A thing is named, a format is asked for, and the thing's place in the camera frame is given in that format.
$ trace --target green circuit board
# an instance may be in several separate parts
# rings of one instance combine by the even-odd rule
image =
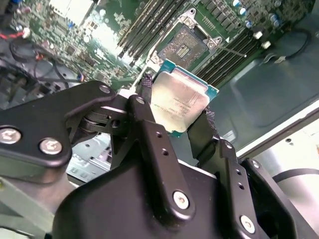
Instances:
[[[223,52],[209,48],[208,41],[220,37],[223,46],[238,41],[247,21],[277,40],[284,31],[272,26],[269,14],[275,13],[281,25],[297,22],[314,1],[296,5],[298,0],[283,0],[274,7],[276,2],[241,0],[237,6],[233,0],[25,0],[22,7],[29,6],[31,13],[16,14],[11,26],[29,27],[33,41],[64,59],[72,70],[81,69],[86,81],[100,80],[117,90],[129,87],[145,66],[156,71],[154,54],[162,58],[157,67],[171,58],[197,74]],[[250,12],[242,14],[244,6]],[[194,16],[181,18],[189,11]]]

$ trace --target metal panel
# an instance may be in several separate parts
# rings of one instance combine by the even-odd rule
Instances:
[[[307,16],[300,27],[313,35],[319,16]],[[297,51],[305,36],[287,34],[277,44],[282,54]],[[237,150],[268,133],[319,99],[319,39],[313,38],[306,51],[281,64],[259,66],[228,82],[212,101],[216,126],[221,136]]]
[[[318,125],[319,120],[257,155],[255,160],[278,182],[319,235],[319,141],[315,138]]]

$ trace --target bolt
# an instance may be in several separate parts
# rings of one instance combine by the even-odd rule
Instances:
[[[14,144],[21,139],[21,133],[14,128],[0,129],[0,143]]]
[[[40,150],[45,154],[56,155],[62,151],[62,144],[53,138],[47,138],[40,143]]]
[[[100,86],[100,90],[103,91],[106,94],[111,92],[110,89],[107,86]]]
[[[189,206],[188,198],[182,192],[176,191],[173,193],[173,199],[176,205],[181,209],[187,209]]]
[[[208,48],[213,48],[215,46],[214,42],[209,41],[207,44]]]
[[[137,97],[136,101],[139,102],[140,104],[144,105],[145,101],[141,97]]]
[[[233,148],[233,146],[230,144],[230,142],[225,141],[225,144],[226,144],[227,148],[229,148],[229,149],[232,149],[232,148]]]
[[[251,162],[253,163],[253,166],[254,166],[255,168],[259,168],[259,167],[260,167],[260,166],[259,166],[259,163],[258,163],[257,161],[251,160]]]
[[[256,229],[253,222],[249,219],[249,217],[243,215],[240,217],[241,225],[243,225],[244,229],[250,234],[254,234]]]

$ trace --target capacitor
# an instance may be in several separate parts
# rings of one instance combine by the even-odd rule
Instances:
[[[280,21],[279,20],[274,21],[273,26],[274,26],[274,28],[280,27]]]
[[[31,12],[32,12],[32,9],[31,9],[29,6],[24,6],[24,7],[18,8],[18,9],[16,10],[16,13],[17,13],[17,14],[20,14],[20,15],[22,15],[22,14],[29,14],[29,13],[31,13]]]
[[[239,9],[239,15],[243,16],[246,14],[246,9],[244,7],[242,7],[241,9]]]
[[[92,34],[92,31],[91,31],[90,29],[86,29],[86,30],[85,30],[85,35],[88,35],[88,36],[89,36],[89,35],[91,35],[91,34]]]
[[[100,14],[101,17],[104,17],[105,14],[106,14],[105,9],[101,9],[100,12],[99,12],[99,14]]]
[[[275,1],[275,7],[280,7],[281,6],[281,0]]]
[[[83,38],[83,41],[84,41],[85,43],[89,43],[90,40],[91,40],[91,38],[90,38],[88,35],[84,36],[84,38]]]
[[[275,21],[278,20],[278,16],[274,13],[269,14],[269,20],[274,23]]]
[[[234,0],[233,1],[233,6],[240,6],[240,1],[239,0]]]
[[[20,31],[23,30],[23,26],[17,25],[17,26],[15,26],[15,29],[16,29],[17,32],[20,32]]]
[[[253,23],[251,21],[245,21],[245,25],[247,28],[252,28],[253,27]]]

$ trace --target chip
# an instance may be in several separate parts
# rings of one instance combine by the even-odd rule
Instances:
[[[75,52],[75,48],[73,46],[68,46],[68,48],[66,49],[66,53],[68,53],[69,55],[72,55]]]
[[[187,26],[183,25],[172,40],[159,52],[159,57],[189,69],[192,63],[208,50],[203,41]]]
[[[103,81],[104,80],[104,78],[105,78],[105,76],[103,75],[103,74],[101,74],[100,72],[98,72],[97,74],[96,74],[96,80],[98,80],[98,81]]]

